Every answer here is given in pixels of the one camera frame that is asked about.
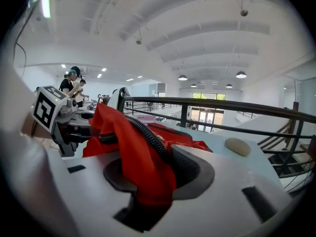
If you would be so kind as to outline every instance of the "beige sponge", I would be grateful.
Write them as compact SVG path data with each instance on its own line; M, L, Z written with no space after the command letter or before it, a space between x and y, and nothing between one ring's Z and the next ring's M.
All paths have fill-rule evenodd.
M248 154L250 154L251 151L247 143L237 138L228 138L225 141L225 147L241 156L248 156Z

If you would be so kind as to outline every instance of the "cable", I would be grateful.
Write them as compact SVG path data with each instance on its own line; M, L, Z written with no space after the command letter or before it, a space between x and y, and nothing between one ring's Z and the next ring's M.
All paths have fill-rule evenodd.
M37 7L37 5L38 5L39 2L40 2L40 0L38 0L38 1L34 4L32 10L31 10L31 12L30 12L30 14L28 15L28 17L27 17L27 19L26 19L26 21L25 21L25 23L24 23L24 25L23 25L21 31L19 32L19 34L18 34L18 36L17 36L17 38L16 38L16 41L15 41L16 44L18 43L18 40L19 40L19 38L20 38L20 36L21 36L21 34L22 34L22 32L23 32L25 26L26 26L27 23L29 22L29 20L30 20L32 14L34 13L34 11L35 11L35 9L36 9L36 7ZM14 59L15 59L15 49L13 50L13 60L14 60Z
M312 173L310 173L309 175L307 175L306 176L306 178L302 181L302 182L300 182L299 184L297 184L296 186L294 186L292 189L294 189L294 188L296 188L297 186L299 186L301 183L305 183L306 182L306 180L310 177L310 175L311 175Z
M35 120L33 122L33 125L32 125L31 137L34 137L34 133L35 133L35 129L36 129L37 124L38 124L38 122Z
M25 56L24 68L23 68L23 73L22 73L22 78L23 78L24 72L25 72L25 67L26 67L26 52L25 52L24 48L18 42L16 44L23 50L24 56Z
M311 160L311 157L308 159L308 161L307 161L307 163L304 165L304 167L303 167L303 169L306 167L306 165L308 164L308 162ZM286 187L288 187L297 177L298 177L299 175L297 175L288 185L286 185L285 187L284 187L284 189L286 189Z

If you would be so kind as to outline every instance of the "glass panel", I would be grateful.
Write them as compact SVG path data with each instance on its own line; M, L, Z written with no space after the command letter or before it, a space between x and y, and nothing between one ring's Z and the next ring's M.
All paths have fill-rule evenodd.
M206 123L212 124L214 113L207 113L207 121ZM211 132L212 127L206 126L205 131Z
M199 111L192 110L192 112L191 112L191 119L194 120L194 121L198 121L198 113L199 113Z
M193 93L193 98L201 98L201 93Z
M214 94L214 93L202 93L202 98L205 98L205 99L216 99L216 94Z
M205 122L205 118L206 118L206 112L201 112L201 114L199 116L199 121L200 122ZM197 129L199 131L203 131L204 130L204 125L199 125Z
M223 114L222 113L215 113L214 124L222 124L223 123Z
M226 94L217 94L217 100L226 100Z

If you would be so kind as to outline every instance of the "black slot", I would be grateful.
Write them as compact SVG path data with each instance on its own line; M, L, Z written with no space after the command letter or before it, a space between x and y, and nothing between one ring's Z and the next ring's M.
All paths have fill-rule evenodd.
M252 208L257 213L262 223L266 222L277 213L274 207L267 201L267 199L261 194L261 192L258 191L256 187L242 189L242 192L246 196Z
M83 169L85 169L85 166L77 165L77 166L68 168L68 171L69 171L69 173L74 173L74 172L77 172L77 171L80 171Z

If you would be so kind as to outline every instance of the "white ceiling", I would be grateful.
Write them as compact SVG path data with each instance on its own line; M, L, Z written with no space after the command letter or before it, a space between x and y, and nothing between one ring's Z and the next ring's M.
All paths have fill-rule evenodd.
M243 0L246 17L240 15L241 3L51 0L51 18L43 18L37 8L20 42L29 66L81 64L92 78L104 66L108 71L103 78L123 82L142 75L178 83L186 75L188 82L231 83L235 90L290 70L314 51L309 32L287 0ZM236 79L239 71L248 77ZM180 86L190 87L188 82Z

